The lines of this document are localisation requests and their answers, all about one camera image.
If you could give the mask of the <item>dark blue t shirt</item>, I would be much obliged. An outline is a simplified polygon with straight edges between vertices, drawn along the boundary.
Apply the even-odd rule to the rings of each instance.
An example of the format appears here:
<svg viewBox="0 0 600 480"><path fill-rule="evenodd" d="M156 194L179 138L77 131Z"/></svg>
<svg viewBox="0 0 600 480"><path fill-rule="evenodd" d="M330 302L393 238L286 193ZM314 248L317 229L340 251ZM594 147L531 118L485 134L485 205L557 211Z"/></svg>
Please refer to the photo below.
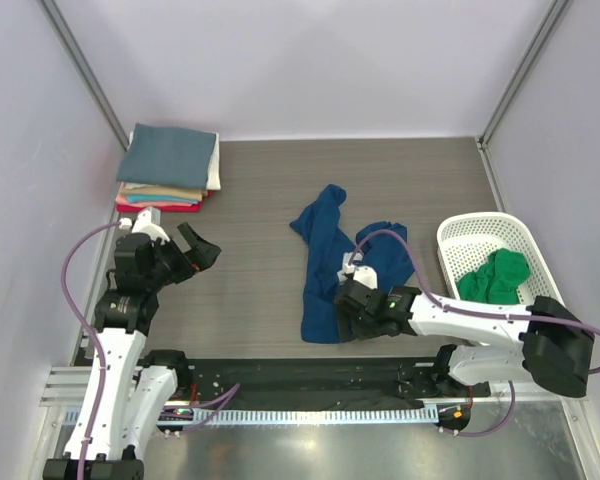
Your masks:
<svg viewBox="0 0 600 480"><path fill-rule="evenodd" d="M365 239L377 230L387 229L406 240L407 227L388 221L375 222L350 239L339 225L340 206L346 198L343 188L330 184L290 223L290 228L308 247L300 327L301 338L308 343L341 342L334 299L343 280L343 262L357 245L361 245L362 249L356 255L355 262L375 270L380 289L388 291L403 285L414 274L412 260L393 236L379 234L370 240Z"/></svg>

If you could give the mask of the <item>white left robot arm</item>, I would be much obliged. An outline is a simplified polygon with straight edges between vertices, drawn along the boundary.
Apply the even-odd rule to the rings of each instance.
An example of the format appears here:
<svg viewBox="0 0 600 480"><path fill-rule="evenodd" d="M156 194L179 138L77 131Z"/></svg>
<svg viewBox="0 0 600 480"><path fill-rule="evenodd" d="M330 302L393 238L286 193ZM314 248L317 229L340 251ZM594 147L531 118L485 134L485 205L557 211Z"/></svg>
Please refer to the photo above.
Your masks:
<svg viewBox="0 0 600 480"><path fill-rule="evenodd" d="M182 251L155 222L136 220L116 241L107 288L84 325L94 347L82 407L59 459L45 479L141 479L146 446L167 401L192 386L186 355L145 347L158 294L213 266L219 246L188 223L178 227Z"/></svg>

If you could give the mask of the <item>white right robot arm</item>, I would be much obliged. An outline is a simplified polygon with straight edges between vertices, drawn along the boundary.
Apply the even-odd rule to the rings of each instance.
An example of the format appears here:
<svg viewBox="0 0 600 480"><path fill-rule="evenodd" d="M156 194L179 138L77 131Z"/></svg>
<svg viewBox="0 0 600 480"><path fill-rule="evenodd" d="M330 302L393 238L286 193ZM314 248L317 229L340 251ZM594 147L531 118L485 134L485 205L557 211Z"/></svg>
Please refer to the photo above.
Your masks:
<svg viewBox="0 0 600 480"><path fill-rule="evenodd" d="M334 304L344 341L401 334L466 340L442 348L436 359L441 372L460 384L534 381L564 397L587 392L594 335L553 298L480 304L408 286L383 292L348 279Z"/></svg>

